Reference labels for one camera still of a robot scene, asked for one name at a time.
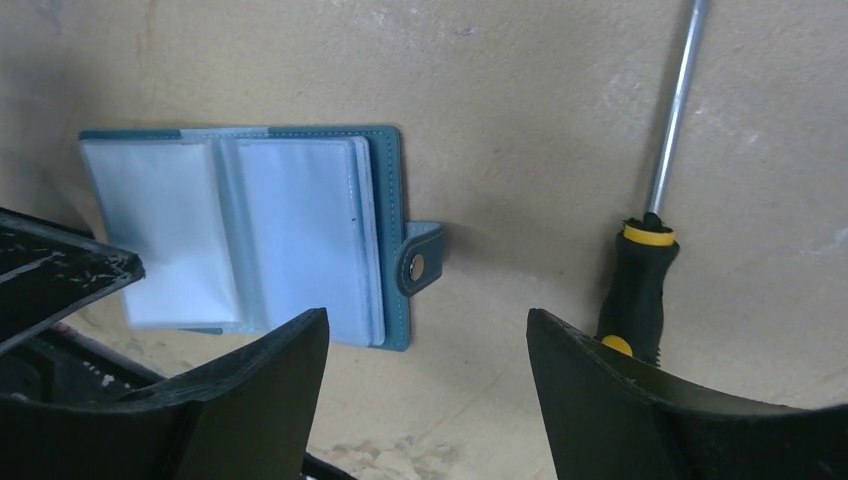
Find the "beige surface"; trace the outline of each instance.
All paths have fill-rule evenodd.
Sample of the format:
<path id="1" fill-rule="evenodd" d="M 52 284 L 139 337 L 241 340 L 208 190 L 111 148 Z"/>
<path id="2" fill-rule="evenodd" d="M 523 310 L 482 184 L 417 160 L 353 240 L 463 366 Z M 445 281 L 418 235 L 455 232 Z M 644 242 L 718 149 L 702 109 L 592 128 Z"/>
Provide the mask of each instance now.
<path id="1" fill-rule="evenodd" d="M 311 449 L 363 480 L 552 479 L 526 311 L 591 328 L 678 5 L 6 0 L 0 205 L 99 229 L 84 127 L 397 124 L 410 218 L 446 222 L 450 258 L 408 353 L 331 348 Z M 713 3 L 666 211 L 668 371 L 848 401 L 846 24 L 842 0 Z M 169 374 L 247 341 L 131 333 L 115 299 L 69 322 Z"/>

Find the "screwdriver shaft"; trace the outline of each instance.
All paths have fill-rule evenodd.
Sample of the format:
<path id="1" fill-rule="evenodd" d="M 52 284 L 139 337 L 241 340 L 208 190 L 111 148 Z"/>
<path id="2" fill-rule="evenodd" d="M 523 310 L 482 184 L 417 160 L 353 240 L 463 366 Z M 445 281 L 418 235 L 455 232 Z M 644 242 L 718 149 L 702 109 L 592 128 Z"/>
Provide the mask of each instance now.
<path id="1" fill-rule="evenodd" d="M 671 167 L 671 160 L 674 158 L 674 149 L 677 146 L 686 97 L 689 94 L 689 84 L 692 82 L 692 72 L 695 68 L 695 54 L 701 41 L 704 19 L 707 17 L 707 3 L 708 0 L 692 1 L 692 15 L 689 18 L 689 30 L 686 33 L 686 43 L 683 46 L 677 83 L 674 86 L 674 98 L 669 108 L 668 123 L 666 123 L 662 145 L 654 166 L 651 194 L 645 208 L 646 211 L 656 215 L 660 214 L 666 186 L 668 185 L 669 168 Z"/>

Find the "black handle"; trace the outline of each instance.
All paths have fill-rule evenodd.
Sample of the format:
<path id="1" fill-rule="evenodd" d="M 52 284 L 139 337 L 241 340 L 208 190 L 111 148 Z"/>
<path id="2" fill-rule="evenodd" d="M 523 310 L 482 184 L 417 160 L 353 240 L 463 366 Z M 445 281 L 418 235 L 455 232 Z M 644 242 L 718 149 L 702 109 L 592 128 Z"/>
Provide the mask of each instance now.
<path id="1" fill-rule="evenodd" d="M 616 266 L 598 321 L 599 341 L 657 366 L 663 329 L 662 292 L 668 268 L 680 251 L 659 218 L 630 219 L 615 238 Z"/>

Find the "open wallet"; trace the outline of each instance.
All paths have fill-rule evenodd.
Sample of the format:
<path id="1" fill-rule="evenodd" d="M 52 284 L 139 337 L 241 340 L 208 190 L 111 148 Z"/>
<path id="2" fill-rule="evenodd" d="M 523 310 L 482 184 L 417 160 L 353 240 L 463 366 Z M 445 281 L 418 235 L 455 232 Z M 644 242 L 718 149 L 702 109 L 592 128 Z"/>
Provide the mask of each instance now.
<path id="1" fill-rule="evenodd" d="M 442 274 L 441 225 L 404 222 L 391 126 L 80 134 L 110 244 L 146 278 L 134 329 L 266 333 L 308 308 L 336 343 L 403 351 L 408 298 Z"/>

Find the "blue leather cover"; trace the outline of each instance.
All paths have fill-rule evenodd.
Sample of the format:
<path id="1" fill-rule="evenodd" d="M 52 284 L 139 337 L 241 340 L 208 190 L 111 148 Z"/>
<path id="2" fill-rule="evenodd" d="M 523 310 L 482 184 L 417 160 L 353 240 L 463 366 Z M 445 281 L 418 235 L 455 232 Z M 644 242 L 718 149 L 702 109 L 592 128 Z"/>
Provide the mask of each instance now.
<path id="1" fill-rule="evenodd" d="M 404 351 L 411 341 L 409 301 L 407 297 L 421 291 L 442 274 L 445 249 L 441 225 L 430 222 L 408 222 L 403 218 L 400 132 L 390 125 L 224 128 L 192 130 L 102 130 L 84 131 L 86 139 L 161 139 L 181 138 L 192 134 L 226 132 L 256 138 L 341 138 L 364 137 L 368 140 L 374 187 L 374 203 L 379 242 L 383 304 L 385 308 L 385 342 L 374 348 Z M 424 270 L 413 281 L 410 263 L 416 255 L 424 258 Z M 203 333 L 222 333 L 220 329 L 199 329 Z"/>

